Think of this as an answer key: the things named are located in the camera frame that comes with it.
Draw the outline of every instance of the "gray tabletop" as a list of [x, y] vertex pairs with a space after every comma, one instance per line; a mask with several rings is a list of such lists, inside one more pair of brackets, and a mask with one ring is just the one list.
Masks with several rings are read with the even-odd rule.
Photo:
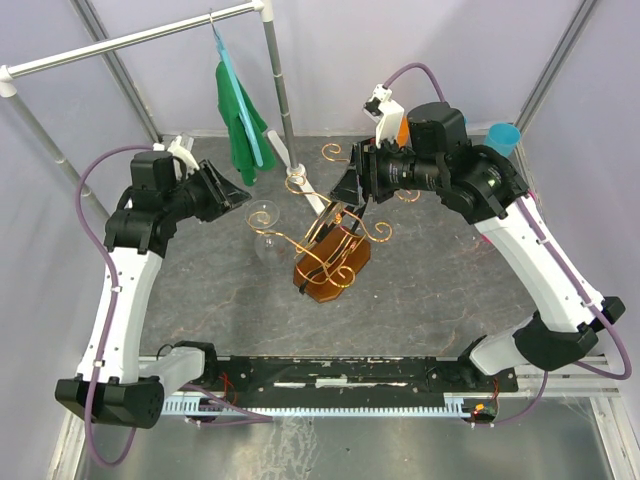
[[[327, 193], [344, 169], [322, 158], [322, 146], [337, 143], [348, 154], [357, 140], [298, 139], [299, 158], [318, 191]], [[194, 154], [242, 186], [228, 139], [197, 140]], [[243, 188], [254, 200], [274, 201], [281, 211], [277, 228], [301, 238], [314, 216], [304, 198], [285, 189], [284, 178], [278, 163]], [[325, 304], [298, 293], [293, 260], [276, 269], [260, 263], [244, 207], [212, 224], [179, 224], [149, 300], [141, 352], [198, 340], [237, 355], [457, 355], [478, 336], [534, 311], [500, 254], [434, 194], [412, 204], [394, 198], [369, 205], [365, 220], [388, 221], [393, 237], [372, 244], [355, 284]]]

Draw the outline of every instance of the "gray floor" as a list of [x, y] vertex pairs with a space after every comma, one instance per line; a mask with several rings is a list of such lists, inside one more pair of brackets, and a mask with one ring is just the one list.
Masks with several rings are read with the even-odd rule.
[[[527, 400], [501, 402], [505, 416]], [[126, 429], [101, 427], [108, 458]], [[588, 399], [547, 399], [522, 425], [471, 428], [459, 419], [304, 418], [225, 429], [163, 417], [138, 431], [114, 470], [77, 480], [583, 480], [612, 479]]]
[[[348, 155], [355, 140], [298, 139], [300, 160], [318, 191], [328, 192], [344, 169], [322, 158], [322, 146], [338, 143]], [[242, 185], [227, 139], [197, 140], [194, 154]], [[304, 198], [287, 192], [284, 178], [279, 163], [247, 190], [255, 200], [276, 202], [278, 228], [300, 238], [314, 217]], [[183, 222], [151, 294], [141, 352], [199, 340], [238, 355], [457, 355], [478, 336], [533, 312], [502, 257], [435, 195], [370, 205], [365, 219], [390, 222], [394, 235], [373, 244], [356, 283], [322, 305], [297, 292], [293, 263], [284, 270], [261, 265], [242, 208], [212, 224]]]

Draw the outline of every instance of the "gray wall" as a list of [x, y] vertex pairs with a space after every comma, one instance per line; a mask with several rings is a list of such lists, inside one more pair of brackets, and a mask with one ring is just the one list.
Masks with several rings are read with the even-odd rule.
[[[89, 42], [66, 0], [13, 2], [3, 14], [0, 64]], [[106, 149], [145, 141], [100, 59], [16, 86], [79, 168]], [[40, 480], [64, 415], [53, 398], [55, 382], [73, 376], [86, 347], [103, 267], [78, 227], [66, 179], [2, 99], [0, 138], [1, 476]], [[127, 157], [112, 163], [95, 174], [109, 207], [126, 184]]]
[[[111, 36], [201, 15], [242, 0], [94, 0]], [[472, 128], [515, 120], [578, 0], [274, 0], [276, 30], [296, 131], [370, 133], [362, 104], [400, 66], [422, 61]], [[259, 16], [219, 23], [259, 111], [279, 127]], [[220, 133], [208, 26], [122, 51], [159, 128]], [[397, 82], [406, 107], [435, 100], [427, 78]]]
[[[524, 137], [545, 215], [577, 267], [627, 305], [636, 372], [620, 383], [640, 436], [640, 3], [601, 2]], [[608, 358], [619, 366], [607, 342]]]

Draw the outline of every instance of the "robotic arm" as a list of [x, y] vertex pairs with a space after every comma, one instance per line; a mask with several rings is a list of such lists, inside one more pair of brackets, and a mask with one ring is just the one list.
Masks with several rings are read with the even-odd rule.
[[212, 222], [251, 196], [227, 181], [209, 163], [199, 164], [177, 139], [167, 151], [138, 153], [131, 162], [131, 186], [106, 223], [104, 244], [118, 270], [118, 302], [102, 360], [96, 349], [112, 295], [106, 269], [102, 297], [89, 345], [73, 379], [56, 386], [56, 399], [83, 417], [94, 367], [99, 377], [94, 423], [150, 428], [165, 396], [187, 383], [218, 378], [214, 346], [179, 342], [165, 357], [139, 366], [140, 336], [149, 294], [177, 223], [190, 217]]
[[594, 308], [614, 323], [625, 310], [620, 299], [604, 298], [580, 275], [542, 221], [524, 179], [492, 148], [472, 145], [459, 110], [446, 102], [414, 108], [407, 115], [411, 147], [401, 148], [395, 142], [398, 108], [389, 102], [390, 90], [377, 86], [365, 104], [378, 120], [376, 138], [353, 145], [332, 200], [362, 207], [369, 199], [385, 202], [399, 189], [433, 191], [492, 242], [538, 310], [523, 324], [470, 345], [463, 357], [482, 374], [524, 363], [551, 371], [583, 358], [603, 328]]

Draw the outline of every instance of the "blue plastic container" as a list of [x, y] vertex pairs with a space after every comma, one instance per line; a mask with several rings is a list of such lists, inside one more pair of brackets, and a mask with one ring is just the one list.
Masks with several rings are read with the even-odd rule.
[[508, 157], [520, 141], [520, 130], [509, 123], [496, 123], [489, 129], [484, 144]]

